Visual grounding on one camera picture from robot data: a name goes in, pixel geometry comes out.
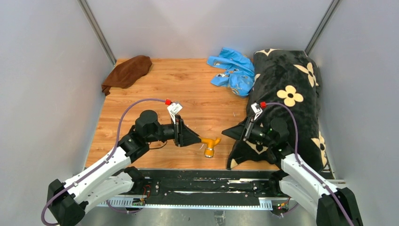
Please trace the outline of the yellow brass water faucet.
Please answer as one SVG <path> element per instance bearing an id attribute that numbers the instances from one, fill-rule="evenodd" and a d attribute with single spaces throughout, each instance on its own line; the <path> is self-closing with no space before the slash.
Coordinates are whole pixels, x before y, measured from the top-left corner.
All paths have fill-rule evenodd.
<path id="1" fill-rule="evenodd" d="M 204 150 L 204 156 L 206 158 L 213 158 L 214 153 L 215 153 L 215 146 L 217 146 L 221 142 L 221 138 L 217 137 L 216 139 L 210 139 L 210 138 L 200 138 L 201 142 L 206 145 L 206 148 Z"/>

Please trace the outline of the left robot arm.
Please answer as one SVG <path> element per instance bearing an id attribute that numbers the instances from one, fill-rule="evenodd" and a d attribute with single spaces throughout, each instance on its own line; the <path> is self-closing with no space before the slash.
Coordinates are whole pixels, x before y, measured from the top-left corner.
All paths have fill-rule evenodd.
<path id="1" fill-rule="evenodd" d="M 178 114 L 170 124 L 160 124 L 155 111 L 141 112 L 129 132 L 103 158 L 64 182 L 53 180 L 48 185 L 44 209 L 50 210 L 55 225 L 75 226 L 95 206 L 115 195 L 128 191 L 140 194 L 143 177 L 131 164 L 149 151 L 150 143 L 168 140 L 177 147 L 201 142 Z"/>

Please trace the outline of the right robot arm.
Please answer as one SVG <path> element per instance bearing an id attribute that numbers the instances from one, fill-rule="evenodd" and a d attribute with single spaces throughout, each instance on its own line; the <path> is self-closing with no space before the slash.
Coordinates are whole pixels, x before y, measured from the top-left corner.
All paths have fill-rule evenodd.
<path id="1" fill-rule="evenodd" d="M 243 144 L 266 145 L 266 160 L 279 168 L 269 179 L 270 192 L 296 200 L 312 214 L 318 226 L 363 225 L 355 194 L 323 178 L 300 157 L 287 141 L 289 130 L 284 119 L 275 118 L 264 128 L 247 117 L 222 134 L 236 140 L 231 160 L 237 163 L 246 160 L 242 154 Z"/>

